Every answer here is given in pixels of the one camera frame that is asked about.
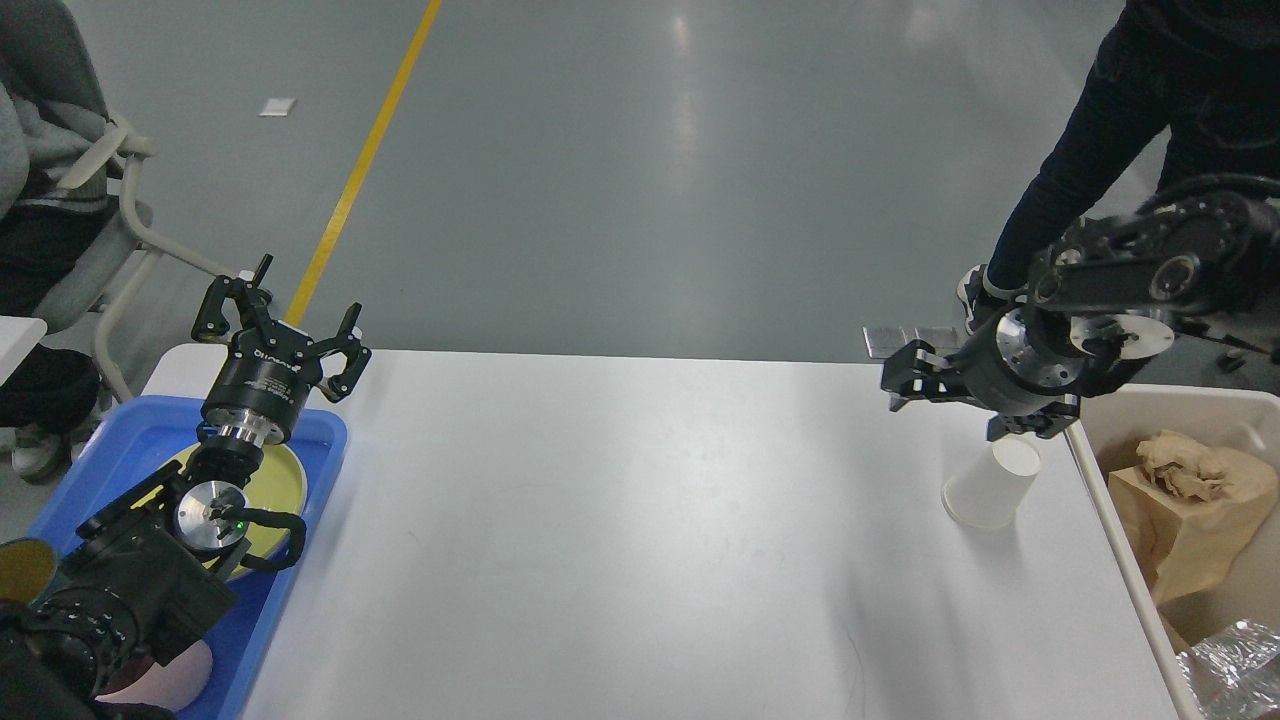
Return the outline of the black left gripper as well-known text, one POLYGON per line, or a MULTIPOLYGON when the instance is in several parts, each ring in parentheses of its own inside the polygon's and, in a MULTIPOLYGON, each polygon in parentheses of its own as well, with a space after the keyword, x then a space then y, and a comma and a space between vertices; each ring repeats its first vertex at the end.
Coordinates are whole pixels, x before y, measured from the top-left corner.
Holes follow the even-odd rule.
POLYGON ((262 287, 273 261, 265 252, 247 275, 218 275, 191 327, 195 342, 229 345, 201 418, 218 429, 246 428, 260 445, 291 439, 311 389, 329 402, 347 398, 372 356, 356 333, 360 302, 349 305, 333 337, 311 340, 300 351, 278 350, 285 333, 270 314, 273 293, 262 287), (344 364, 325 375, 323 360, 335 355, 344 364))

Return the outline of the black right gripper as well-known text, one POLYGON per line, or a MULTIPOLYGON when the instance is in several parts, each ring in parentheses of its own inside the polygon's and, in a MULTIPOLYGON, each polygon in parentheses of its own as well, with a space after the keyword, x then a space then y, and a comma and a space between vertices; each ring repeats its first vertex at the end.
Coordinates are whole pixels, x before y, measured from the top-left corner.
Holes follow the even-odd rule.
POLYGON ((1069 393, 1084 369, 1082 355, 1061 352, 1044 338, 1033 309, 1015 305, 955 355, 940 355, 924 340, 908 341, 882 363, 879 388, 891 413, 915 401, 970 404, 973 397, 997 413, 986 428, 988 442, 1025 434, 1052 439, 1079 420, 1082 397, 1069 393))

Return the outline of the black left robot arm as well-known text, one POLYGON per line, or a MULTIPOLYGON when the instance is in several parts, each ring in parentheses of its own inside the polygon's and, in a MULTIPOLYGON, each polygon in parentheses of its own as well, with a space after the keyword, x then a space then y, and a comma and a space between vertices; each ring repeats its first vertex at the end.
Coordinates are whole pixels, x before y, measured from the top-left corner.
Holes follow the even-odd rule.
POLYGON ((166 665, 236 606, 238 568, 284 571, 302 557, 298 511, 250 501, 265 450, 288 442, 314 389, 348 397, 372 352, 361 304, 332 337, 275 319, 262 281, 218 275, 195 318, 195 341, 224 341, 227 357, 200 409, 197 443, 84 519, 79 544, 52 556, 50 582, 31 601, 3 601, 5 719, 170 719, 145 703, 109 703, 108 684, 129 662, 166 665))

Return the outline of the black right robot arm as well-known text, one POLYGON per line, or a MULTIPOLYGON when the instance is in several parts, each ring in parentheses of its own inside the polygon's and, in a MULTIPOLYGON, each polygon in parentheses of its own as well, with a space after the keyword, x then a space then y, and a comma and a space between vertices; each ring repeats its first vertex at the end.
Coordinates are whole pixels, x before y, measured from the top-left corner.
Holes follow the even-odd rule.
POLYGON ((1277 361, 1277 182, 1199 176, 1132 214, 1076 220, 957 351, 908 341, 879 386, 891 411, 965 404, 989 413, 989 441, 1051 439, 1179 336, 1277 361))

